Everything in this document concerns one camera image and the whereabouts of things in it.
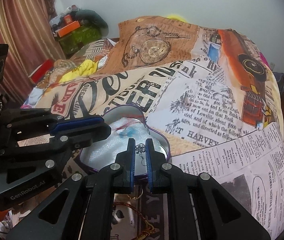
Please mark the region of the yellow garment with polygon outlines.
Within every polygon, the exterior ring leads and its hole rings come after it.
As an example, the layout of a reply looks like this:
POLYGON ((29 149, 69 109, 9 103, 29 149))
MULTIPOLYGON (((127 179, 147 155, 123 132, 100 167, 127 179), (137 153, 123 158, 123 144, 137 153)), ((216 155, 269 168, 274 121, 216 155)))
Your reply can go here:
POLYGON ((77 77, 89 76, 94 74, 98 69, 98 62, 92 60, 85 60, 80 66, 67 72, 62 76, 59 83, 71 81, 77 77))

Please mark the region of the striped patchwork blanket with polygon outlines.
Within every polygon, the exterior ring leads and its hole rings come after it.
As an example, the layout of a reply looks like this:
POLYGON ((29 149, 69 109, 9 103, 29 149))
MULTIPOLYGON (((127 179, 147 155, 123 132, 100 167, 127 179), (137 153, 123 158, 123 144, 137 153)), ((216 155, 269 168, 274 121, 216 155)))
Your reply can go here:
POLYGON ((116 42, 110 38, 86 44, 69 59, 55 61, 53 67, 46 71, 44 77, 50 82, 57 82, 64 74, 79 67, 85 60, 97 62, 97 68, 100 69, 105 65, 108 55, 115 45, 116 42))

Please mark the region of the purple heart tin box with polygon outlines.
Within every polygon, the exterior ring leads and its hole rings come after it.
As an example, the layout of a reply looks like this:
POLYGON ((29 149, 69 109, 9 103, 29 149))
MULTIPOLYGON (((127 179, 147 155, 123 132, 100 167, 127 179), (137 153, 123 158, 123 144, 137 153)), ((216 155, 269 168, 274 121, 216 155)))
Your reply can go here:
MULTIPOLYGON (((98 172, 101 168, 115 162, 116 155, 127 149, 130 138, 135 140, 135 146, 153 140, 154 149, 170 160, 170 145, 159 132, 146 124, 143 112, 131 105, 115 107, 103 115, 106 124, 111 127, 111 134, 103 141, 94 142, 84 148, 79 154, 77 163, 85 172, 98 172)), ((135 153, 136 179, 147 178, 147 166, 141 165, 141 158, 135 153)))

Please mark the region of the yellow round object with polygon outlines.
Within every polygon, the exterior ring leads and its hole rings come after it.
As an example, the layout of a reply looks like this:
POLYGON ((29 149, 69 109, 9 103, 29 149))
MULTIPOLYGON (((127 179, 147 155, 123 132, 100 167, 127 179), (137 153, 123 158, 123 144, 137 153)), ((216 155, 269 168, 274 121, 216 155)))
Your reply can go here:
POLYGON ((169 15, 166 16, 166 18, 168 18, 170 20, 184 22, 184 23, 187 22, 185 18, 183 18, 182 16, 179 16, 177 14, 169 14, 169 15))

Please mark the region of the gold ring jewelry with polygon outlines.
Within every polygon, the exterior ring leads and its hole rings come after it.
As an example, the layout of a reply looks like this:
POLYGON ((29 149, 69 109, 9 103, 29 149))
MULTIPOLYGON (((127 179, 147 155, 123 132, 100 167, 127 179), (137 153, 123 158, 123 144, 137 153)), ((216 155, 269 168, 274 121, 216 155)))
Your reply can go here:
POLYGON ((133 199, 133 200, 138 200, 138 199, 140 199, 143 196, 143 194, 144 194, 144 189, 141 188, 140 189, 140 193, 137 196, 129 196, 129 198, 133 199))

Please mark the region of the newspaper print bed quilt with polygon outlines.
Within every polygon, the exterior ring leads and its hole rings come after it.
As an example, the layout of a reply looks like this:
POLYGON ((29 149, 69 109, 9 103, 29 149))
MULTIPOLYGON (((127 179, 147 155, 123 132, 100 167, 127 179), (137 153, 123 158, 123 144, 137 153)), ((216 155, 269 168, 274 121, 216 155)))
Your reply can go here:
POLYGON ((267 230, 284 230, 284 121, 274 74, 256 44, 233 29, 160 16, 121 22, 96 73, 72 77, 59 60, 35 106, 80 117, 134 105, 162 133, 183 171, 208 172, 267 230))

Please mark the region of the striped brown curtain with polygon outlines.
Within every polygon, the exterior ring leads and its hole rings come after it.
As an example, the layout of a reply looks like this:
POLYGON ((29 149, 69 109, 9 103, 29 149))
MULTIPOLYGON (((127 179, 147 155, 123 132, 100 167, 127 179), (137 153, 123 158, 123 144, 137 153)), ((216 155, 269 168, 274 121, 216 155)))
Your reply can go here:
POLYGON ((50 20, 55 0, 0 0, 0 44, 9 46, 1 89, 23 103, 33 89, 30 74, 48 59, 64 58, 50 20))

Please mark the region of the dark green plush toy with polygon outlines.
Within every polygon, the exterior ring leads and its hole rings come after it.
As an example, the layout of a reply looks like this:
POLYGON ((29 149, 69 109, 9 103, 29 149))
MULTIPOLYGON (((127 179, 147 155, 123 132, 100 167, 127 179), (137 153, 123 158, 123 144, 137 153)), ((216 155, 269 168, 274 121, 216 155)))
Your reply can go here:
POLYGON ((77 11, 75 13, 75 19, 77 21, 81 21, 81 20, 89 21, 93 23, 94 25, 96 25, 97 27, 102 28, 102 29, 108 28, 108 25, 105 22, 105 20, 93 10, 85 9, 85 10, 77 11))

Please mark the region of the green cloth covered stand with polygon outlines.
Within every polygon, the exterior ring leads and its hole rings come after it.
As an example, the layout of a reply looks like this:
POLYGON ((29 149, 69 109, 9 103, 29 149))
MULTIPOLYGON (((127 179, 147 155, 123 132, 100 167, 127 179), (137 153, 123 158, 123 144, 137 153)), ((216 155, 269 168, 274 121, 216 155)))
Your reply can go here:
POLYGON ((83 25, 74 31, 58 38, 58 42, 66 57, 72 56, 84 45, 101 39, 101 31, 93 25, 83 25))

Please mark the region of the red box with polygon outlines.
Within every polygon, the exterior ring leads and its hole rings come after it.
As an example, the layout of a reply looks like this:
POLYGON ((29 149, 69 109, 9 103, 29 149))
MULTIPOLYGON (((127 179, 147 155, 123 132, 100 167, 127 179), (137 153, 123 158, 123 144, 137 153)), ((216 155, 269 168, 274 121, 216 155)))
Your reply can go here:
POLYGON ((37 67, 29 76, 33 83, 37 84, 42 80, 49 70, 53 68, 53 61, 51 59, 46 60, 39 67, 37 67))

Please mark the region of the orange box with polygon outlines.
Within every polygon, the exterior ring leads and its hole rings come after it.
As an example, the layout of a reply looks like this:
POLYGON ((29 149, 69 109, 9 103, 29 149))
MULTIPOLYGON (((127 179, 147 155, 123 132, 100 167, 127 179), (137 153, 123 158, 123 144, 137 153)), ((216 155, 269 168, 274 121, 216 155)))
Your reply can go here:
POLYGON ((57 31, 58 37, 63 37, 67 35, 68 33, 71 33, 72 31, 78 29, 80 27, 80 23, 78 21, 73 21, 72 23, 66 25, 65 27, 59 29, 57 31))

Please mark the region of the silver earring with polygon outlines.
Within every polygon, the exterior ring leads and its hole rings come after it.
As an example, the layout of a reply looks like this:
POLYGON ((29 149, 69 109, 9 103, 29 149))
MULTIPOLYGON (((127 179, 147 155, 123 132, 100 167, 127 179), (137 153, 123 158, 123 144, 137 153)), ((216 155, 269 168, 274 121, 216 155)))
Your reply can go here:
POLYGON ((146 166, 146 150, 143 143, 135 146, 135 153, 141 158, 141 165, 146 166))

